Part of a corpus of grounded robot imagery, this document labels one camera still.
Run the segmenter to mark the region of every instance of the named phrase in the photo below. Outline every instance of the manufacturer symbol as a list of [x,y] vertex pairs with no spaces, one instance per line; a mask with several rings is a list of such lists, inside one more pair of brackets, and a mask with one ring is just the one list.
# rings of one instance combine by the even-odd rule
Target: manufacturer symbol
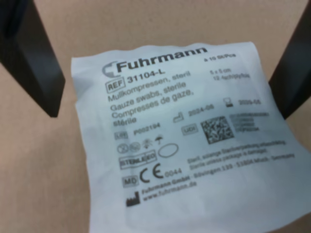
[[134,156],[126,156],[119,158],[120,169],[142,166],[156,161],[156,151],[151,150]]
[[[154,168],[152,169],[152,174],[153,174],[154,177],[156,177],[156,178],[158,178],[158,179],[163,179],[164,176],[158,175],[158,173],[160,173],[161,170],[158,170],[157,167],[160,166],[160,165],[161,165],[161,163],[158,163],[158,164],[156,164],[156,165],[154,166]],[[142,171],[140,172],[140,175],[139,175],[140,180],[143,181],[144,183],[149,183],[149,182],[150,182],[150,180],[147,180],[147,179],[145,179],[145,178],[143,177],[144,172],[147,171],[147,170],[148,170],[148,168],[145,168],[144,170],[142,170]]]
[[197,133],[198,127],[196,126],[196,124],[186,125],[181,127],[181,132],[183,133],[184,136]]
[[126,206],[130,207],[133,205],[138,205],[140,204],[140,200],[139,200],[139,193],[135,192],[135,197],[134,198],[128,198],[126,199]]
[[118,139],[127,139],[128,138],[128,135],[127,135],[127,132],[126,131],[123,131],[123,132],[115,132],[115,139],[118,140]]
[[178,113],[178,116],[175,116],[175,117],[173,118],[173,122],[174,122],[174,123],[180,122],[180,121],[182,121],[182,120],[184,120],[184,116],[183,116],[183,113],[182,113],[182,112],[179,112],[179,113]]
[[143,142],[142,142],[142,146],[146,149],[148,149],[150,146],[152,146],[152,140],[151,139],[145,139]]
[[226,105],[227,108],[233,107],[233,103],[231,101],[231,98],[229,98],[229,97],[224,98],[224,102],[225,102],[225,105]]
[[139,185],[138,176],[126,176],[122,177],[123,188],[129,188]]
[[168,158],[175,155],[178,152],[178,149],[179,147],[177,144],[169,143],[162,146],[157,153],[162,158]]
[[127,153],[127,152],[128,152],[128,146],[127,146],[125,143],[122,143],[122,144],[118,145],[117,151],[118,151],[120,154]]
[[140,144],[138,142],[133,142],[131,145],[130,145],[130,151],[131,152],[137,152],[140,150]]

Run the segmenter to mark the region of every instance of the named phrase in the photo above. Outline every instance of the cardboard surface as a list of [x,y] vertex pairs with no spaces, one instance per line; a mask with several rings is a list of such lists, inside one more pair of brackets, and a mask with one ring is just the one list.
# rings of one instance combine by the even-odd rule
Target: cardboard surface
[[[35,2],[67,82],[59,117],[52,119],[0,66],[0,232],[88,232],[86,157],[71,57],[143,45],[252,41],[270,77],[307,0]],[[288,123],[311,151],[311,100]],[[310,231],[308,215],[277,233]]]

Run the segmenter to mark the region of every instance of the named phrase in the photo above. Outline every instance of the white paper package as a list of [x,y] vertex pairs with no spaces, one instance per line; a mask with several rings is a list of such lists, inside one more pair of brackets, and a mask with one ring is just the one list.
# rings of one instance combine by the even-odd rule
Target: white paper package
[[262,233],[311,211],[311,155],[252,43],[73,58],[90,233]]

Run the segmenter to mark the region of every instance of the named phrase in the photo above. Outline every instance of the fuhrmann logo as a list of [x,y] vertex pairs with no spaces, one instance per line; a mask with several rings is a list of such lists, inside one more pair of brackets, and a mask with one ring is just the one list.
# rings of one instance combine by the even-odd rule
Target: fuhrmann logo
[[117,63],[117,61],[110,62],[110,63],[106,64],[105,66],[103,66],[103,68],[102,68],[102,72],[103,72],[104,76],[106,76],[108,78],[113,78],[113,80],[108,81],[105,84],[108,94],[126,87],[124,77],[121,77],[121,75],[115,75],[114,72],[112,71],[113,70],[113,64],[115,64],[115,63]]
[[108,63],[107,65],[105,65],[105,66],[102,68],[102,72],[103,72],[104,76],[109,77],[109,78],[118,78],[118,77],[121,76],[121,75],[115,75],[113,72],[109,71],[109,69],[112,68],[112,65],[113,65],[114,63],[117,63],[117,61],[110,62],[110,63]]

